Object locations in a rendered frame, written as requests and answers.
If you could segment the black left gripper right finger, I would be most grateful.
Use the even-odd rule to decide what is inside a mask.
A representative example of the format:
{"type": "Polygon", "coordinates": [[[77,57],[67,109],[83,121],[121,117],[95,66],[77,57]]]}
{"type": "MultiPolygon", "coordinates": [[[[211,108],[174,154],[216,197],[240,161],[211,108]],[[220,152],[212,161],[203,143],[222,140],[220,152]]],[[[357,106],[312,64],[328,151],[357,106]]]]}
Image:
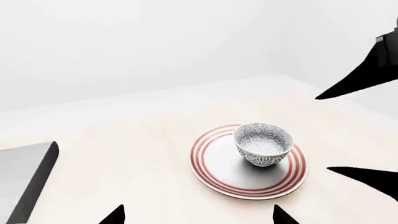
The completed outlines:
{"type": "Polygon", "coordinates": [[[274,205],[272,219],[274,224],[300,224],[278,205],[274,205]]]}

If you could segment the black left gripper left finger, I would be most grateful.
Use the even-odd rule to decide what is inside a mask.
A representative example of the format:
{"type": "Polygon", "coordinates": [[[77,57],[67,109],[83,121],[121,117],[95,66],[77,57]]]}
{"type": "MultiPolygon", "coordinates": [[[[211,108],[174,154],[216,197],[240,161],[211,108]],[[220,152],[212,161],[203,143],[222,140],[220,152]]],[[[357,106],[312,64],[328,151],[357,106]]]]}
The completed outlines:
{"type": "Polygon", "coordinates": [[[124,205],[120,205],[98,224],[124,224],[125,219],[124,205]]]}

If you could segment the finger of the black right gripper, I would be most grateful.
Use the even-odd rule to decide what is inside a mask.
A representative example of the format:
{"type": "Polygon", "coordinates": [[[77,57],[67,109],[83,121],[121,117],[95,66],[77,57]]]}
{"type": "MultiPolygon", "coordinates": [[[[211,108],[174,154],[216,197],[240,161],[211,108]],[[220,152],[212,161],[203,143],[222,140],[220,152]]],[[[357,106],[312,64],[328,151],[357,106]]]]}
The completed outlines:
{"type": "Polygon", "coordinates": [[[326,169],[366,184],[398,202],[398,172],[359,167],[327,167],[326,169]]]}
{"type": "Polygon", "coordinates": [[[374,44],[360,65],[315,99],[336,98],[397,79],[398,66],[380,67],[377,62],[376,44],[374,44]]]}

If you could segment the red striped round plate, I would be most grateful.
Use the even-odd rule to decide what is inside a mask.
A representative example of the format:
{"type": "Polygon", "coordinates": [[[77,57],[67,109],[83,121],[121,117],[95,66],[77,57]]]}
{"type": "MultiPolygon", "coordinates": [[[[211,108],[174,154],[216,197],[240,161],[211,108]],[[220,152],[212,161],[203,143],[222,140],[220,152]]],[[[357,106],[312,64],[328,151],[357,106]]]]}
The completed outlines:
{"type": "Polygon", "coordinates": [[[305,182],[309,163],[299,147],[274,166],[256,167],[236,149],[236,128],[238,124],[213,128],[193,143],[190,168],[203,184],[230,197],[268,200],[291,194],[305,182]]]}

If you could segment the white blue patterned bowl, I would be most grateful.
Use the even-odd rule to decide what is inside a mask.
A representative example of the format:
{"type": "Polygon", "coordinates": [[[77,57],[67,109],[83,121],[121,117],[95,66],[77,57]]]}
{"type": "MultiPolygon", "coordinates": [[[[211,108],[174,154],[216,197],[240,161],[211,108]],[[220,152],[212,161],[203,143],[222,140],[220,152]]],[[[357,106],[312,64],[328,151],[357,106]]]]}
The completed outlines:
{"type": "Polygon", "coordinates": [[[233,132],[239,154],[250,164],[268,167],[283,160],[294,147],[292,136],[267,123],[243,124],[233,132]]]}

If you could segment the grey slab with dark edge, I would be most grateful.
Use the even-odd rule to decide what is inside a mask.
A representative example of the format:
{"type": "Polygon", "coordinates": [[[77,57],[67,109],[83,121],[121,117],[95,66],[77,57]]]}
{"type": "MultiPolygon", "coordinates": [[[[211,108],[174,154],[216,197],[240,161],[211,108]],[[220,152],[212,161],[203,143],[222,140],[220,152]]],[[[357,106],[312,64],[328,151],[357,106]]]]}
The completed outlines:
{"type": "Polygon", "coordinates": [[[26,224],[58,159],[55,141],[0,151],[0,224],[26,224]]]}

